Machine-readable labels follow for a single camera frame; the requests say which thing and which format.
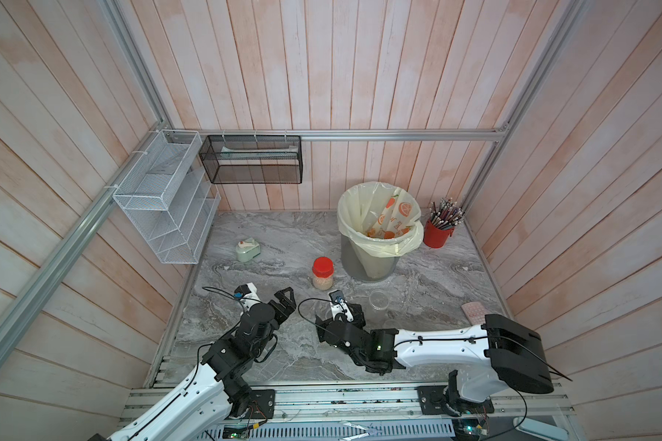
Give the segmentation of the wide oatmeal jar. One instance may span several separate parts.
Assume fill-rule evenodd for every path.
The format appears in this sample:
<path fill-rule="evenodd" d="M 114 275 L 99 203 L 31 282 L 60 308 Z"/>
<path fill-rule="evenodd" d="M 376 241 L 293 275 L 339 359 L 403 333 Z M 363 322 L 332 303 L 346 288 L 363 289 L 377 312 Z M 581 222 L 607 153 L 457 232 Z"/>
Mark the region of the wide oatmeal jar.
<path fill-rule="evenodd" d="M 389 307 L 390 300 L 386 294 L 380 291 L 372 292 L 369 295 L 369 303 L 377 311 L 384 311 Z"/>

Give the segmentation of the red lidded oatmeal jar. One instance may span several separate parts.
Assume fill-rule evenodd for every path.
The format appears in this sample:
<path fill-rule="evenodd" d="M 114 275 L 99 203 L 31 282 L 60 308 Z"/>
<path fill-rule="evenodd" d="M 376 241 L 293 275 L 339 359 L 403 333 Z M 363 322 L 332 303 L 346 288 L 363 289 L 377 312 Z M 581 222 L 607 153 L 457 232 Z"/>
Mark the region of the red lidded oatmeal jar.
<path fill-rule="evenodd" d="M 312 283 L 317 290 L 327 291 L 334 284 L 334 264 L 328 257 L 318 257 L 312 266 Z"/>

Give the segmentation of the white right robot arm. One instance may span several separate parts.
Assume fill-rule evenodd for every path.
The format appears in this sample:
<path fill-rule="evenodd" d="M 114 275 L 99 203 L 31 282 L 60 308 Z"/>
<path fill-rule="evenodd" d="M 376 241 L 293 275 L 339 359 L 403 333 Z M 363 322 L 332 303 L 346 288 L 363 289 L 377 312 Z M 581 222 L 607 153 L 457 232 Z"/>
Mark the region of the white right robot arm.
<path fill-rule="evenodd" d="M 395 328 L 367 331 L 344 314 L 314 323 L 319 341 L 338 348 L 369 373 L 447 365 L 444 390 L 450 413 L 486 404 L 506 389 L 533 395 L 554 392 L 553 374 L 537 332 L 499 314 L 487 314 L 481 325 L 450 331 L 419 332 Z"/>

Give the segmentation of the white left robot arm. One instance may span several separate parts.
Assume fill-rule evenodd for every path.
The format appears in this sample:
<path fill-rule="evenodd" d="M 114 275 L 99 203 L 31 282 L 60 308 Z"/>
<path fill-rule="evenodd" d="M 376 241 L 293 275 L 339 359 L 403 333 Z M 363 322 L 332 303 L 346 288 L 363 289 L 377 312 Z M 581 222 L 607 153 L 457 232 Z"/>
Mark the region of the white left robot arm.
<path fill-rule="evenodd" d="M 243 311 L 238 323 L 197 357 L 195 368 L 159 402 L 108 440 L 183 440 L 229 416 L 256 409 L 243 379 L 276 332 L 296 311 L 293 289 L 279 290 L 264 302 L 252 283 L 236 289 L 233 300 Z"/>

